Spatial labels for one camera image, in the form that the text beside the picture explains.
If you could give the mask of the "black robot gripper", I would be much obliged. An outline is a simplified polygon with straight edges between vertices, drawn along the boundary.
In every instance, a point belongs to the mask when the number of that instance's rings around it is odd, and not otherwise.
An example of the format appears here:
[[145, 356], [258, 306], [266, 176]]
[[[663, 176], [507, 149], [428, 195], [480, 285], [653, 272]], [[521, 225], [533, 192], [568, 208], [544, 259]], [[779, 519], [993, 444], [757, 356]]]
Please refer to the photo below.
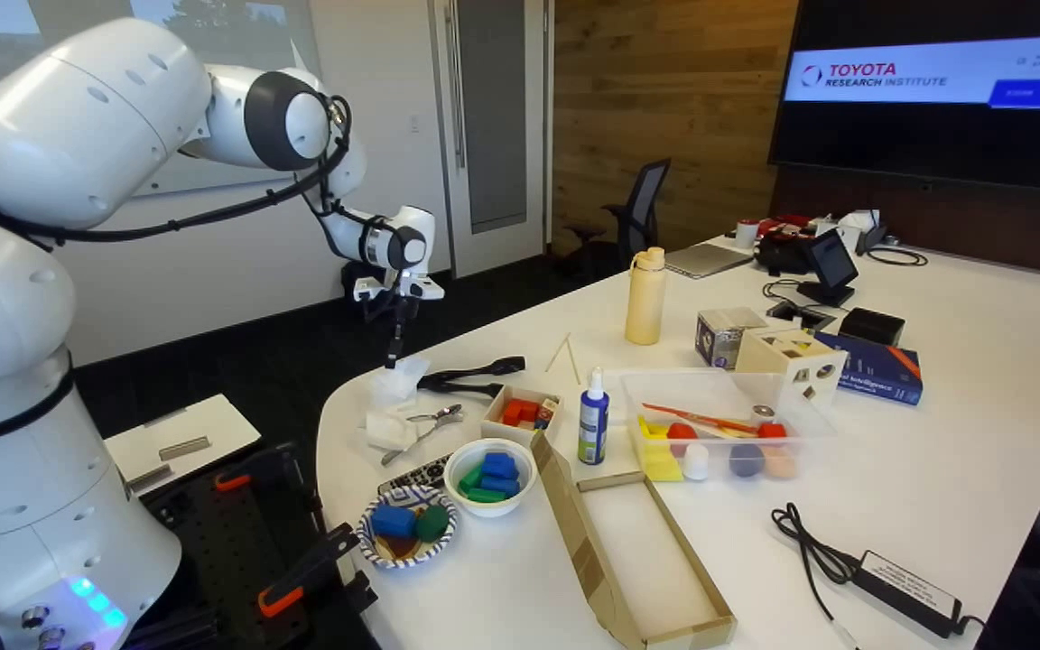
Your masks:
[[382, 298], [382, 295], [399, 295], [390, 306], [390, 338], [382, 355], [382, 368], [399, 368], [401, 349], [418, 318], [418, 298], [428, 304], [444, 298], [444, 285], [437, 285], [422, 272], [360, 272], [352, 289], [352, 298], [364, 304], [364, 298]]

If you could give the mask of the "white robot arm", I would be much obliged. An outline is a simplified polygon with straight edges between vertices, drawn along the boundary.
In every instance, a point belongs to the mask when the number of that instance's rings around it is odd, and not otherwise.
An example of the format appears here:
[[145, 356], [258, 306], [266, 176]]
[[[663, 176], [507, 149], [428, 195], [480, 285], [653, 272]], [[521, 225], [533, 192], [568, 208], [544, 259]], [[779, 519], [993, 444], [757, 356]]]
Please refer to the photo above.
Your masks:
[[90, 26], [0, 78], [0, 650], [118, 650], [180, 538], [116, 469], [78, 390], [65, 241], [109, 241], [163, 161], [263, 167], [304, 195], [367, 306], [435, 298], [435, 217], [364, 212], [352, 106], [307, 70], [199, 56], [145, 19]]

